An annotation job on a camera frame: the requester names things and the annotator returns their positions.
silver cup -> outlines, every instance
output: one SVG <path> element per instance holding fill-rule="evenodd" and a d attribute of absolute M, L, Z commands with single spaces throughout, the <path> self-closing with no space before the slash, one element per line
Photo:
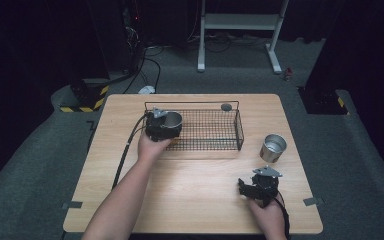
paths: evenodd
<path fill-rule="evenodd" d="M 165 117 L 164 127 L 166 128 L 176 128 L 182 124 L 182 115 L 178 112 L 167 112 Z"/>
<path fill-rule="evenodd" d="M 286 146 L 286 141 L 282 136 L 270 134 L 264 139 L 260 150 L 260 157 L 268 163 L 275 163 L 286 150 Z"/>

gray carpet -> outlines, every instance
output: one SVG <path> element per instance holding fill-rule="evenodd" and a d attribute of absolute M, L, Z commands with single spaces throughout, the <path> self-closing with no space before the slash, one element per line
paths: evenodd
<path fill-rule="evenodd" d="M 204 73 L 196 71 L 196 50 L 165 48 L 159 53 L 161 48 L 155 48 L 147 51 L 147 57 L 161 66 L 157 94 L 280 96 L 313 194 L 325 202 L 318 207 L 323 232 L 293 239 L 384 239 L 384 163 L 351 97 L 338 91 L 349 115 L 309 115 L 297 91 L 297 86 L 305 85 L 322 46 L 323 42 L 304 44 L 300 40 L 278 43 L 276 53 L 282 67 L 293 70 L 291 81 L 272 72 L 261 44 L 231 46 L 221 53 L 207 51 Z M 226 45 L 209 43 L 207 47 L 216 51 Z M 146 61 L 143 73 L 154 85 L 155 63 Z M 129 81 L 111 85 L 107 95 L 124 92 Z M 138 77 L 127 93 L 137 93 L 144 84 Z M 67 91 L 68 86 L 53 95 L 53 115 L 25 140 L 0 173 L 0 239 L 60 239 L 63 233 L 66 210 L 62 206 L 71 200 L 91 129 L 100 117 L 100 111 L 60 112 L 58 106 Z M 67 233 L 64 239 L 80 237 Z"/>

metal clip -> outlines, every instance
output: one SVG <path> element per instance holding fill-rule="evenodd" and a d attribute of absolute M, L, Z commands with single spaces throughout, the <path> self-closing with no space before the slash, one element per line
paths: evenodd
<path fill-rule="evenodd" d="M 167 115 L 166 111 L 160 110 L 156 107 L 153 108 L 152 112 L 154 114 L 154 118 L 160 118 L 160 117 L 164 117 L 165 115 Z"/>
<path fill-rule="evenodd" d="M 261 176 L 283 177 L 281 173 L 269 167 L 269 165 L 266 165 L 265 167 L 262 167 L 262 168 L 255 169 L 253 170 L 253 172 Z"/>

black curtain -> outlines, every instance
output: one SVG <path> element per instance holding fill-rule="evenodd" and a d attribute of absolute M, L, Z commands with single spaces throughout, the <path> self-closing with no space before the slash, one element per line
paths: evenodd
<path fill-rule="evenodd" d="M 290 0 L 279 38 L 305 42 L 327 38 L 344 0 Z"/>
<path fill-rule="evenodd" d="M 329 112 L 324 97 L 337 89 L 349 91 L 384 160 L 384 1 L 344 2 L 302 91 L 307 111 Z"/>
<path fill-rule="evenodd" d="M 284 41 L 303 38 L 305 42 L 327 38 L 344 0 L 290 0 L 279 35 Z M 282 0 L 207 0 L 207 12 L 276 14 Z M 253 35 L 271 37 L 272 31 L 252 32 Z"/>
<path fill-rule="evenodd" d="M 55 58 L 45 1 L 0 1 L 0 170 L 54 111 L 68 84 Z"/>

human arm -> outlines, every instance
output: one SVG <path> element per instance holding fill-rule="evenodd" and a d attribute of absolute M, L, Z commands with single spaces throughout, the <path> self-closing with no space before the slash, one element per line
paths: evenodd
<path fill-rule="evenodd" d="M 153 142 L 142 134 L 138 160 L 96 210 L 82 239 L 129 238 L 142 207 L 152 167 L 169 144 L 170 140 Z"/>
<path fill-rule="evenodd" d="M 283 202 L 280 194 L 276 196 L 276 199 L 280 203 Z M 269 205 L 261 208 L 257 201 L 248 198 L 248 205 L 267 240 L 286 240 L 285 220 L 282 209 L 276 201 L 272 200 Z"/>

